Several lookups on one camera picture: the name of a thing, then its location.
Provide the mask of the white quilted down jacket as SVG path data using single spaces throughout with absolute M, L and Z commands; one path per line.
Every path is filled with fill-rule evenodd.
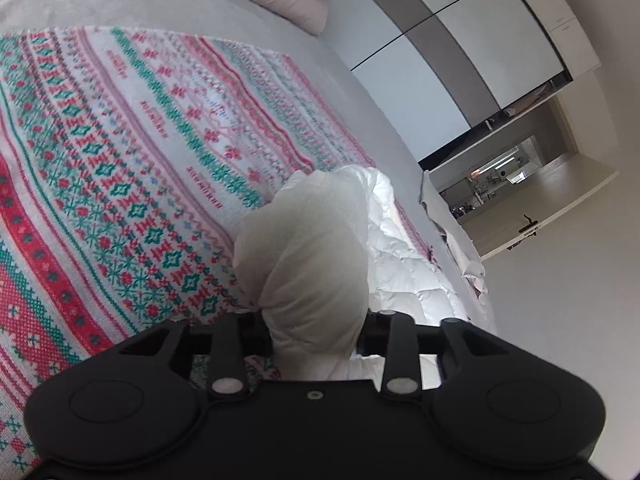
M 368 313 L 433 326 L 468 317 L 445 272 L 410 240 L 390 179 L 372 168 L 294 172 L 243 219 L 233 266 L 285 380 L 379 384 L 383 358 L 356 349 Z

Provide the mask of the cream room door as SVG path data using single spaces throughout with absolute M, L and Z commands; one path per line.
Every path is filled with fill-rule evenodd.
M 618 176 L 618 171 L 583 154 L 564 154 L 543 166 L 512 190 L 459 219 L 480 258 L 511 250 L 558 220 Z M 524 234 L 523 216 L 538 220 Z

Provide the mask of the beige cloth on bed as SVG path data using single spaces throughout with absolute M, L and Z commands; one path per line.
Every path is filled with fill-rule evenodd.
M 482 258 L 469 235 L 450 212 L 448 204 L 437 192 L 427 170 L 422 174 L 421 204 L 476 296 L 487 296 L 486 270 Z

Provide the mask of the red green patterned blanket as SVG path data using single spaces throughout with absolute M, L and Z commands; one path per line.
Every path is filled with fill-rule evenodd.
M 243 310 L 239 224 L 296 171 L 371 167 L 287 55 L 153 29 L 1 37 L 1 474 L 38 385 L 170 318 Z

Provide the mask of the white grey sliding wardrobe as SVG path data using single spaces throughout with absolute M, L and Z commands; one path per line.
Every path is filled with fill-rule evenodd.
M 426 170 L 599 64 L 566 0 L 329 0 L 322 40 Z

